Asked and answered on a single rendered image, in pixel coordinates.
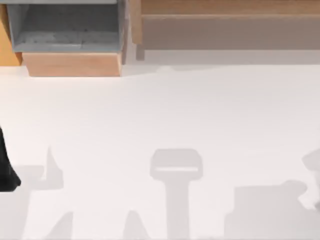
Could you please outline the pale wooden drawer front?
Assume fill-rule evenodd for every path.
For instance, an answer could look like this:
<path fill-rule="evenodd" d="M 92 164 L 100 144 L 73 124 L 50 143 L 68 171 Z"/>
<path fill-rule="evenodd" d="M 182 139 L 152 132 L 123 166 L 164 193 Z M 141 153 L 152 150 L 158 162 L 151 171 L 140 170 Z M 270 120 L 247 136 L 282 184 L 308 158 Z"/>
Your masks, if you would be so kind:
<path fill-rule="evenodd" d="M 108 52 L 24 52 L 32 77 L 119 77 L 123 54 Z"/>

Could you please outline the wooden open shelf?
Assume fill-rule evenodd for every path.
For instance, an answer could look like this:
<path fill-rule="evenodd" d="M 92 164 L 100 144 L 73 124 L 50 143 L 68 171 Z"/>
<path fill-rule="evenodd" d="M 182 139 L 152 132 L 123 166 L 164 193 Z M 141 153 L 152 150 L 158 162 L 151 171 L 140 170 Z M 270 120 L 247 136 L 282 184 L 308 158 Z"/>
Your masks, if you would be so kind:
<path fill-rule="evenodd" d="M 136 57 L 160 51 L 320 50 L 320 0 L 128 0 Z"/>

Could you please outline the grey pierced drawer inside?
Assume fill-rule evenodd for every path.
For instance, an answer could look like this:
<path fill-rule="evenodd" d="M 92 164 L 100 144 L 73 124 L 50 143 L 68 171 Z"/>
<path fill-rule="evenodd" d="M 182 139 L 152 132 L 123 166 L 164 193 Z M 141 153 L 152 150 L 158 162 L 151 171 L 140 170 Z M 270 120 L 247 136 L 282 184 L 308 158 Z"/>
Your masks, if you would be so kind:
<path fill-rule="evenodd" d="M 126 0 L 0 0 L 14 52 L 117 53 Z"/>

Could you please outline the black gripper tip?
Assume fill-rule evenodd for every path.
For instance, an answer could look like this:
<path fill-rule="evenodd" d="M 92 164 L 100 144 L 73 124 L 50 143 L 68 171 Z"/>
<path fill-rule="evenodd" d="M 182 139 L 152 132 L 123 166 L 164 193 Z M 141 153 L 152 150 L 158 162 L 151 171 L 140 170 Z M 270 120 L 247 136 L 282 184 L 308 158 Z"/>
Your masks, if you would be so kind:
<path fill-rule="evenodd" d="M 21 179 L 10 163 L 3 130 L 0 127 L 0 193 L 13 192 L 21 183 Z"/>

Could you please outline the wooden cupboard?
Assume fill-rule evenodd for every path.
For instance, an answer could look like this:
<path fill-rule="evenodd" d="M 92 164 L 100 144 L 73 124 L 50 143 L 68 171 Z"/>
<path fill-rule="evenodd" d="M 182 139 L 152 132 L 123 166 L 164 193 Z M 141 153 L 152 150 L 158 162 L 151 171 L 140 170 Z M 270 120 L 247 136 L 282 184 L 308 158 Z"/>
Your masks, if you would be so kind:
<path fill-rule="evenodd" d="M 0 4 L 0 67 L 18 67 L 22 60 L 22 54 L 12 50 L 7 6 Z"/>

